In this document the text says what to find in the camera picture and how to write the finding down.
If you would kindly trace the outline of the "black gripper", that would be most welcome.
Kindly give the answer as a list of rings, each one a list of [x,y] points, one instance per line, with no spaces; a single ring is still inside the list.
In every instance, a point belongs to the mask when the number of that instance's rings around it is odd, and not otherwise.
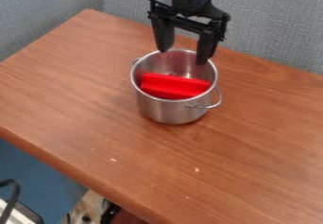
[[[230,16],[216,8],[212,0],[149,0],[148,17],[157,50],[164,53],[173,46],[173,31],[180,28],[198,35],[196,65],[213,57],[218,41],[224,39]]]

